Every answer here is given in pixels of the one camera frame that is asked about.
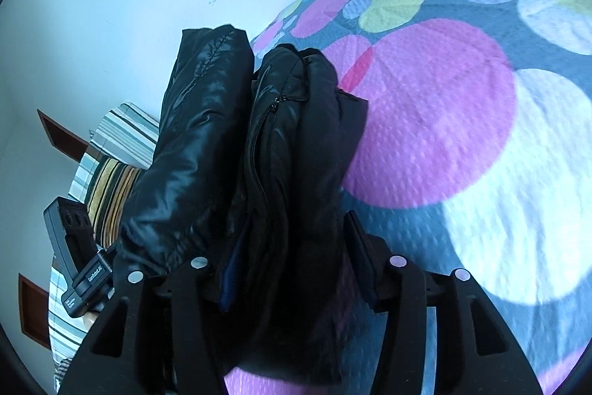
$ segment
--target black jacket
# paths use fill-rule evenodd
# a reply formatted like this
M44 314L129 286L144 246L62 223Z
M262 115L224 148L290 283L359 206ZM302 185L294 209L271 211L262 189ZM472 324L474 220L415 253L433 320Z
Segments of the black jacket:
M244 32L184 31L153 164L122 214L116 281L208 256L225 293L240 239L231 301L249 337L226 369L338 381L327 306L343 254L339 186L366 108L320 51L279 45L253 74Z

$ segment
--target bed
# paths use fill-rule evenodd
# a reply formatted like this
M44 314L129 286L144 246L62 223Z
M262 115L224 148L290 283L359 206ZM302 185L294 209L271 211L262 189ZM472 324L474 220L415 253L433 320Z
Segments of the bed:
M340 87L369 100L344 209L425 270L469 270L551 394L592 336L592 0L295 0L253 40L257 61L284 42L323 50ZM158 125L132 105L109 116L91 148L149 165ZM73 198L92 171L85 156ZM56 362L84 336L56 303L63 289L53 270ZM386 318L363 304L351 270L338 297L341 386L235 370L230 393L369 393Z

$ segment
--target jacket sleeve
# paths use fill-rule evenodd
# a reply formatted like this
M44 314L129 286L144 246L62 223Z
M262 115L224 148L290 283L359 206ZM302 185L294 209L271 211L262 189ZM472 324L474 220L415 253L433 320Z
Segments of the jacket sleeve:
M245 145L254 58L232 26L183 31L161 113L153 163L125 203L114 261L170 273L224 234Z

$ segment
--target striped fabric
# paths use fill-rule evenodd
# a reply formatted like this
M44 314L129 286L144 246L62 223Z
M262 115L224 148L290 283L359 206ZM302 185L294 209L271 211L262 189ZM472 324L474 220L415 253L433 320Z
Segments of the striped fabric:
M157 139L158 122L133 104L122 104L109 111L78 165L69 198L80 202L87 200L93 175L104 163L105 156L147 169L152 164ZM54 260L49 285L49 336L56 368L64 359L74 357L88 332L82 318L70 318L61 305L61 295L66 287L66 280L57 270Z
M97 245L107 249L116 240L123 205L143 172L107 155L99 161L85 199Z

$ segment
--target folded black jacket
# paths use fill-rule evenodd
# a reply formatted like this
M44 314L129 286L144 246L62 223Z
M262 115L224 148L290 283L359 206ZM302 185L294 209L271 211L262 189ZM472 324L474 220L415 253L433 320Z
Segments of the folded black jacket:
M287 381L339 380L326 309L342 262L340 182L366 102L337 89L316 50L271 50L253 73L244 32L186 30L153 163L122 213L114 279L164 275L195 256L220 267L246 233L244 346L232 366Z

